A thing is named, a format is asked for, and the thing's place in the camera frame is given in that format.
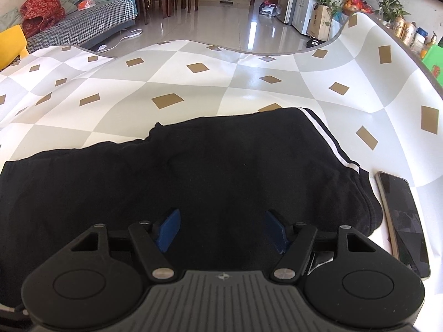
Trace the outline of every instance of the brown square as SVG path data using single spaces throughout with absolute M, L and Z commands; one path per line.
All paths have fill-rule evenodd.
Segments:
M 194 72 L 194 73 L 198 73 L 198 72 L 203 72 L 203 71 L 208 71 L 209 68 L 207 68 L 204 64 L 202 64 L 201 62 L 197 63 L 197 64 L 191 64 L 191 65 L 187 65 L 187 67 L 189 67 L 189 69 Z
M 142 64 L 142 63 L 144 63 L 144 61 L 141 57 L 137 57 L 136 59 L 130 59 L 129 61 L 126 61 L 126 64 L 128 65 L 128 67 Z
M 378 141 L 375 139 L 373 135 L 369 133 L 367 129 L 365 129 L 363 126 L 358 129 L 356 132 L 357 136 L 363 140 L 363 142 L 369 146 L 371 150 L 375 149 L 375 146 L 377 146 Z
M 58 79 L 55 82 L 55 87 L 59 86 L 59 85 L 63 85 L 64 83 L 66 83 L 67 79 Z
M 258 110 L 258 112 L 273 111 L 273 110 L 276 110 L 277 108 L 282 108 L 282 106 L 280 106 L 280 105 L 277 104 L 277 103 L 273 103 L 272 105 L 267 105 L 267 106 L 265 106 L 265 107 L 263 107 L 263 108 L 260 108 L 260 109 Z
M 86 105 L 87 103 L 95 102 L 100 99 L 100 94 L 96 93 L 95 95 L 82 98 L 80 100 L 80 106 Z
M 156 104 L 159 110 L 161 110 L 162 108 L 184 101 L 184 99 L 174 93 L 170 93 L 169 95 L 154 97 L 152 98 L 152 101 Z
M 217 46 L 206 46 L 206 48 L 212 51 L 221 51 Z
M 259 77 L 259 79 L 262 79 L 263 81 L 267 82 L 268 84 L 275 84 L 276 82 L 281 82 L 280 79 L 278 79 L 274 76 L 271 76 L 271 75 Z
M 21 114 L 23 111 L 25 111 L 27 109 L 27 107 L 25 107 L 25 108 L 23 108 L 22 110 L 20 110 L 20 111 L 18 111 L 17 113 L 16 113 L 16 116 L 18 115 L 18 114 Z
M 343 96 L 345 93 L 348 92 L 349 87 L 339 84 L 338 82 L 334 82 L 334 84 L 329 89 Z
M 51 98 L 51 95 L 52 95 L 52 92 L 48 93 L 46 96 L 39 99 L 35 105 L 37 106 L 37 105 L 41 104 L 42 102 L 49 100 Z
M 356 15 L 356 14 L 352 15 L 352 16 L 349 18 L 349 24 L 348 24 L 348 26 L 349 26 L 349 27 L 357 26 L 357 15 Z
M 439 110 L 432 107 L 421 107 L 421 129 L 437 134 L 439 129 Z
M 380 56 L 381 64 L 390 64 L 392 62 L 391 45 L 380 46 L 378 48 L 378 55 Z
M 322 50 L 319 48 L 312 55 L 313 55 L 313 57 L 318 57 L 320 59 L 324 59 L 327 53 L 328 53 L 328 50 Z
M 32 67 L 29 69 L 29 72 L 38 71 L 39 69 L 40 69 L 40 65 L 35 65 L 35 66 L 32 66 Z
M 274 57 L 271 57 L 271 56 L 265 56 L 265 57 L 262 57 L 260 60 L 262 60 L 264 62 L 271 62 L 271 61 L 274 61 L 276 59 Z

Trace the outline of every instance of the white cable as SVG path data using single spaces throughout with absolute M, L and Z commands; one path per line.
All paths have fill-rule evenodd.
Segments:
M 101 45 L 101 46 L 98 48 L 97 53 L 103 53 L 103 52 L 106 52 L 106 51 L 110 51 L 110 50 L 112 50 L 113 48 L 116 48 L 116 47 L 121 43 L 121 41 L 123 41 L 124 39 L 126 39 L 126 38 L 132 38 L 132 37 L 136 37 L 136 36 L 140 36 L 142 32 L 143 32 L 143 30 L 142 30 L 141 28 L 138 28 L 137 30 L 129 31 L 129 35 L 123 37 L 123 38 L 118 42 L 118 44 L 116 44 L 114 47 L 107 48 L 107 49 L 105 50 L 105 48 L 106 48 L 107 46 L 106 46 L 106 45 Z

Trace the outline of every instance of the tiled floor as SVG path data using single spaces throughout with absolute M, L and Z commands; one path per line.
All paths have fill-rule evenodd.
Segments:
M 120 57 L 140 48 L 161 41 L 178 39 L 193 40 L 212 45 L 253 53 L 290 53 L 305 48 L 307 36 L 303 36 L 290 25 L 285 25 L 276 17 L 258 14 L 258 9 L 249 5 L 220 5 L 218 2 L 201 1 L 199 10 L 178 9 L 171 17 L 163 19 L 156 3 L 156 10 L 149 9 L 149 23 L 145 25 L 138 16 L 136 26 L 141 28 L 141 36 L 123 40 L 119 46 L 104 56 Z M 128 34 L 123 31 L 100 43 L 108 48 L 115 46 Z

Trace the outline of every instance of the black folded garment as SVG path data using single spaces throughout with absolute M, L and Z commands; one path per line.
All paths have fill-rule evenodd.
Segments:
M 7 162 L 0 176 L 0 303 L 95 223 L 125 229 L 171 207 L 182 227 L 166 257 L 177 269 L 268 273 L 280 255 L 264 231 L 289 222 L 369 235 L 382 209 L 368 173 L 308 109 L 157 124 L 145 140 L 102 142 Z

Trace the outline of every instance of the yellow plastic chair back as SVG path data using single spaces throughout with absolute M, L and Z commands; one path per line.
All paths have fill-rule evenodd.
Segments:
M 7 67 L 18 55 L 21 59 L 29 55 L 26 45 L 26 37 L 20 25 L 0 32 L 0 70 Z

